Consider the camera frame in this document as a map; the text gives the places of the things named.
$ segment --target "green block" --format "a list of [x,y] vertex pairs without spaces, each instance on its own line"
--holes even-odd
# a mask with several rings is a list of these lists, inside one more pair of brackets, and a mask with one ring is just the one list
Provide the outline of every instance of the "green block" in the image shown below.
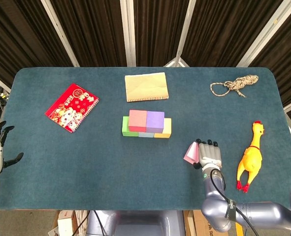
[[139,132],[129,131],[129,117],[123,117],[122,119],[122,135],[127,137],[139,137]]

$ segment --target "spiral binding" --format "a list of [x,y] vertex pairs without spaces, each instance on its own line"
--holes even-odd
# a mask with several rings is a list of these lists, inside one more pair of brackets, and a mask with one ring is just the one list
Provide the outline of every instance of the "spiral binding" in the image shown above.
[[160,96],[160,97],[146,97],[146,98],[138,98],[138,99],[129,99],[127,102],[140,102],[140,101],[149,101],[149,100],[164,100],[168,99],[169,96]]
[[74,131],[78,128],[78,126],[82,123],[82,121],[85,119],[85,117],[92,111],[92,109],[96,106],[96,104],[99,102],[98,99],[94,101],[94,103],[91,105],[91,107],[85,112],[79,123],[76,125]]

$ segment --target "building block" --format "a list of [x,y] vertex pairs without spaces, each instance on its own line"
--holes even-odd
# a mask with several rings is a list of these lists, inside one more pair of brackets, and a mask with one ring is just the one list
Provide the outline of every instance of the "building block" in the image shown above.
[[130,110],[129,112],[129,131],[146,132],[147,111]]
[[199,162],[199,145],[197,142],[193,142],[187,150],[184,160],[190,164]]
[[139,132],[139,137],[140,138],[153,138],[154,133]]
[[164,118],[164,129],[162,133],[155,133],[154,138],[169,139],[171,135],[171,118]]
[[123,117],[122,119],[122,135],[129,137],[139,137],[138,132],[129,131],[129,117]]
[[165,112],[147,112],[146,132],[162,133],[164,129]]

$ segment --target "chicken's red feet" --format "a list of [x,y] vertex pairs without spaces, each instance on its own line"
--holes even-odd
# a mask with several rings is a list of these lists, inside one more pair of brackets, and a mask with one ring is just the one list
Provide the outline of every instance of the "chicken's red feet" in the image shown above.
[[243,187],[243,192],[247,193],[249,189],[249,183],[247,183],[244,187]]
[[241,184],[241,182],[238,180],[237,181],[237,187],[236,187],[238,190],[242,190],[243,189],[243,186]]

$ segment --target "red notebook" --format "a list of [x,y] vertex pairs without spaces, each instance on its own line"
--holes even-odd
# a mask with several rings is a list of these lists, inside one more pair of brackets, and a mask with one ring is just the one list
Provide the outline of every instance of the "red notebook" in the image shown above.
[[71,84],[45,115],[72,133],[97,103],[98,97],[94,94]]

